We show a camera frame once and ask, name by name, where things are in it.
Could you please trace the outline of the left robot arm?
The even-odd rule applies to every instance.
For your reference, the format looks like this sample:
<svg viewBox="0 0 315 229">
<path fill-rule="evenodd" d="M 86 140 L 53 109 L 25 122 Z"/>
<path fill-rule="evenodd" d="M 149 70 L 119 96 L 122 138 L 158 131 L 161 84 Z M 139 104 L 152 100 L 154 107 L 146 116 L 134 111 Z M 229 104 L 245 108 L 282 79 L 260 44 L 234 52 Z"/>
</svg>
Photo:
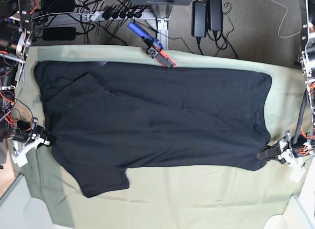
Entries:
<svg viewBox="0 0 315 229">
<path fill-rule="evenodd" d="M 263 161 L 276 160 L 288 163 L 296 173 L 304 173 L 306 162 L 315 157 L 315 0 L 301 0 L 302 28 L 298 63 L 301 65 L 304 83 L 302 104 L 294 134 L 285 132 L 285 137 L 272 146 L 262 148 L 257 157 Z M 312 114 L 312 129 L 304 132 L 303 116 L 309 107 Z"/>
</svg>

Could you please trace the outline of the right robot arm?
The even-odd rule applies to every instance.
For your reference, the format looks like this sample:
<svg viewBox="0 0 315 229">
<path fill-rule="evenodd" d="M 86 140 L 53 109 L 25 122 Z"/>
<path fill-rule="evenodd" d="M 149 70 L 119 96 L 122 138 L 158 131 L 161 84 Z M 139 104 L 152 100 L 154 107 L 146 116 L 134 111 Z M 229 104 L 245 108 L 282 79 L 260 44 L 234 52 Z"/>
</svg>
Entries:
<svg viewBox="0 0 315 229">
<path fill-rule="evenodd" d="M 37 0 L 0 0 L 0 138 L 19 142 L 23 148 L 56 143 L 31 110 L 18 105 L 21 94 L 15 94 L 18 82 L 25 81 L 32 14 L 37 8 Z"/>
</svg>

